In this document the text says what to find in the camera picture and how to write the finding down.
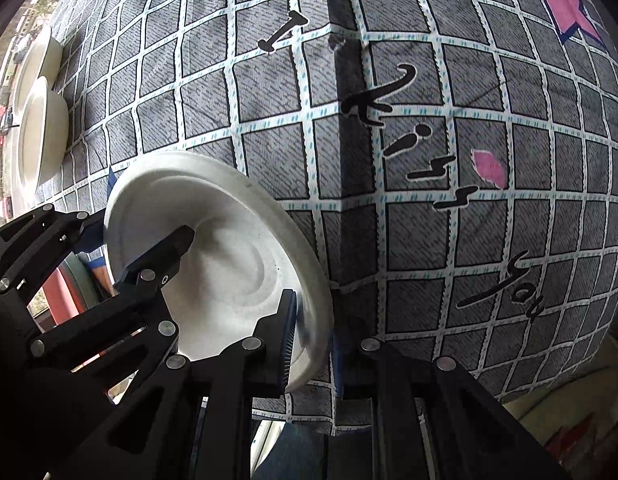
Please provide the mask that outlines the pink square plate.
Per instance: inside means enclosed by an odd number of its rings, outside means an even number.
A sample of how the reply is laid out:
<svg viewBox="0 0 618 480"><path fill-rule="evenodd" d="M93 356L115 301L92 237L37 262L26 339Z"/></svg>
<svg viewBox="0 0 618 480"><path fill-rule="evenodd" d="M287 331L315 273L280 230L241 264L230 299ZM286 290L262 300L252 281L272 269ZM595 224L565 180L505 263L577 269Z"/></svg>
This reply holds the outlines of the pink square plate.
<svg viewBox="0 0 618 480"><path fill-rule="evenodd" d="M42 286L46 302L51 310L51 317L56 325L65 323L75 316L83 313L76 309L67 284L60 273L60 266L55 269L51 276Z"/></svg>

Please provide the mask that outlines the grey checked star tablecloth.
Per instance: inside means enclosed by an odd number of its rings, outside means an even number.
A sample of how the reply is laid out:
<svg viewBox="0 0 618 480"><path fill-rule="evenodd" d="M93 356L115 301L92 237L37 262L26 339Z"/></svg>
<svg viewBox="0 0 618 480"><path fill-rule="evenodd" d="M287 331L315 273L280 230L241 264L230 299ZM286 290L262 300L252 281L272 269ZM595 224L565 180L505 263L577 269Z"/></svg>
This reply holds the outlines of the grey checked star tablecloth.
<svg viewBox="0 0 618 480"><path fill-rule="evenodd" d="M69 108L40 191L102 209L146 154L262 186L362 334L501 401L618 306L618 53L594 0L59 0Z"/></svg>

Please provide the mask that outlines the green square plate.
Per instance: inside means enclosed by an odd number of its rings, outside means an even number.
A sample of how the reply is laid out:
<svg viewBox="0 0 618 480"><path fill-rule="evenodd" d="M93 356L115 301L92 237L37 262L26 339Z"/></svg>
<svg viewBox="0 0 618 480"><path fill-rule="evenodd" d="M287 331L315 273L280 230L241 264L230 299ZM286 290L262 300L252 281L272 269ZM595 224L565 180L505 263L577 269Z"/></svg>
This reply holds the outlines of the green square plate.
<svg viewBox="0 0 618 480"><path fill-rule="evenodd" d="M91 268L72 252L62 262L60 273L79 312L96 307L109 298L108 291Z"/></svg>

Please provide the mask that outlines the white bowl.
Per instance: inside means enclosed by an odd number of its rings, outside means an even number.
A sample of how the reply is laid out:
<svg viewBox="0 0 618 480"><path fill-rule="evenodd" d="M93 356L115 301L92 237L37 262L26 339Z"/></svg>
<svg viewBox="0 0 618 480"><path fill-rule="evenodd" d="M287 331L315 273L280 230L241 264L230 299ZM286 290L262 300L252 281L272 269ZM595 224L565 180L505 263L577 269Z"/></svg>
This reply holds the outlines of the white bowl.
<svg viewBox="0 0 618 480"><path fill-rule="evenodd" d="M54 177L65 157L68 129L66 101L39 77L20 118L17 165L23 186L35 190Z"/></svg>
<svg viewBox="0 0 618 480"><path fill-rule="evenodd" d="M288 390L326 362L333 303L318 258L289 214L238 170L189 152L149 154L123 171L104 219L106 263L118 282L133 261L180 226L194 232L162 293L191 360L216 356L298 297Z"/></svg>
<svg viewBox="0 0 618 480"><path fill-rule="evenodd" d="M18 68L13 92L13 112L17 119L21 118L33 84L40 77L45 77L52 86L59 74L61 62L62 45L53 37L51 27L46 25L32 42Z"/></svg>

